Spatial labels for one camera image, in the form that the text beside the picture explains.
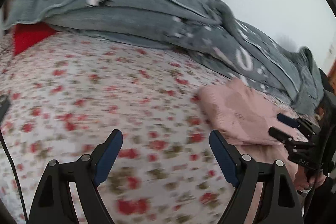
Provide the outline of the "person's right hand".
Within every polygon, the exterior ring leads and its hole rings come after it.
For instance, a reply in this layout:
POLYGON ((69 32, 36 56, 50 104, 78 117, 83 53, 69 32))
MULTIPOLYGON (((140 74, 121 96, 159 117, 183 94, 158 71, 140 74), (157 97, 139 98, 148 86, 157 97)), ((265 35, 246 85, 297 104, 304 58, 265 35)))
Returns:
POLYGON ((290 164, 293 185, 300 196, 308 194, 312 188, 324 183, 326 179, 323 173, 324 167, 323 163, 308 159, 300 159, 297 163, 290 164))

